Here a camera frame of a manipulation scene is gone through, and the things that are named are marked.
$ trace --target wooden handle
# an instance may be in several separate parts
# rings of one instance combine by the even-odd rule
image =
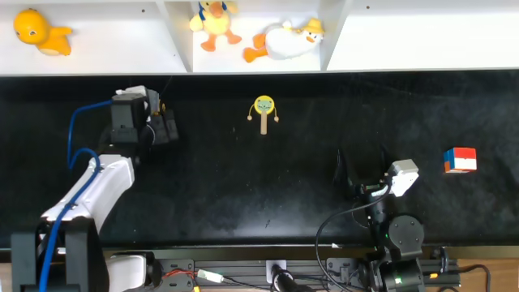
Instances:
[[[267,135],[267,111],[261,112],[261,128],[259,129],[261,135]]]

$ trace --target orange duck beak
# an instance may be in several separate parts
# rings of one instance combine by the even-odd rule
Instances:
[[[221,2],[217,1],[211,4],[211,6],[209,6],[209,12],[211,12],[214,17],[220,18],[224,14],[224,8],[222,7]]]

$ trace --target toy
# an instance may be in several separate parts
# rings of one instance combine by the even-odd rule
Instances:
[[[230,31],[230,13],[238,13],[238,8],[233,2],[198,2],[199,12],[193,17],[189,23],[189,28],[193,32],[204,29],[209,35],[208,41],[202,43],[202,49],[208,52],[214,52],[216,49],[217,37],[225,34],[227,41],[231,45],[239,43],[242,38],[234,35]]]
[[[269,56],[274,60],[295,58],[312,51],[323,40],[324,30],[318,19],[312,18],[301,29],[293,29],[290,21],[274,24],[265,33],[255,35],[254,47],[243,51],[243,58],[253,62],[258,57]]]
[[[476,170],[476,149],[455,147],[444,153],[445,173],[467,173]]]
[[[49,56],[71,54],[66,36],[72,34],[72,28],[54,28],[40,12],[34,9],[20,12],[15,18],[14,28],[16,36],[22,42],[36,45],[43,54]]]
[[[277,109],[274,105],[274,100],[268,96],[261,96],[256,98],[254,104],[251,105],[251,108],[249,109],[249,115],[247,116],[247,119],[249,121],[252,120],[251,111],[253,107],[258,114],[261,114],[261,126],[259,128],[259,133],[261,135],[267,135],[267,115],[271,112],[274,112],[274,121],[279,122],[279,118],[277,117]]]

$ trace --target white duck plush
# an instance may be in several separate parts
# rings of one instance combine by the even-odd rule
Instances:
[[[292,28],[290,21],[274,24],[265,33],[255,35],[254,47],[243,51],[243,58],[253,62],[258,57],[269,56],[275,60],[295,58],[312,51],[323,40],[324,30],[318,19],[312,18],[301,29]]]

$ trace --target stuffed duck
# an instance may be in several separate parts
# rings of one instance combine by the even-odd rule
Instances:
[[[71,54],[67,35],[72,34],[71,28],[55,28],[34,10],[27,9],[20,12],[14,22],[16,36],[24,43],[36,45],[43,54],[49,56]]]
[[[239,43],[242,38],[236,36],[230,31],[229,13],[238,13],[238,8],[233,2],[198,2],[199,12],[191,19],[189,28],[193,32],[202,29],[209,35],[208,41],[202,43],[202,49],[208,52],[214,52],[216,48],[217,37],[225,35],[227,41],[231,44]]]
[[[275,60],[295,58],[312,51],[323,40],[324,30],[318,19],[312,18],[301,29],[292,28],[290,21],[274,24],[265,33],[255,35],[254,47],[243,51],[243,58],[253,62],[258,57],[269,56]]]

